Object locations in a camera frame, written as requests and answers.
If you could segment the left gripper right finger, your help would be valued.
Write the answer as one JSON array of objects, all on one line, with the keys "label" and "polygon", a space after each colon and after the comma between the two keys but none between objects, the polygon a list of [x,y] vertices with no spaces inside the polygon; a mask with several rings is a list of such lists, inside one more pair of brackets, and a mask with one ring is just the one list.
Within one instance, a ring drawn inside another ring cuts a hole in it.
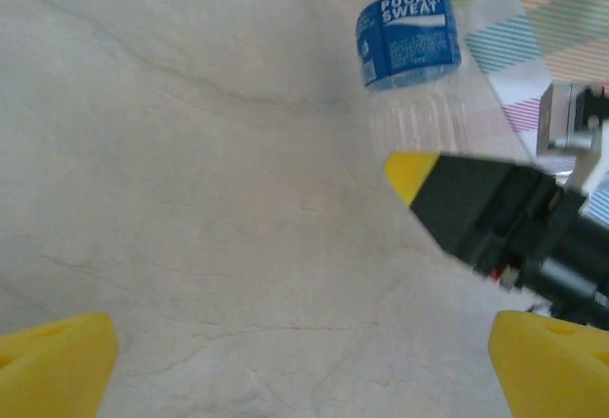
[{"label": "left gripper right finger", "polygon": [[606,417],[608,332],[501,311],[488,351],[514,417]]}]

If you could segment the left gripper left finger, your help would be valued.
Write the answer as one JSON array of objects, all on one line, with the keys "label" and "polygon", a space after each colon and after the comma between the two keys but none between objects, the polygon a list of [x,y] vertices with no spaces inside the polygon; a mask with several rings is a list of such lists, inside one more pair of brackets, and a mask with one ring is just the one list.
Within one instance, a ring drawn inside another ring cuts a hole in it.
[{"label": "left gripper left finger", "polygon": [[93,312],[1,337],[3,417],[94,417],[118,357],[114,325]]}]

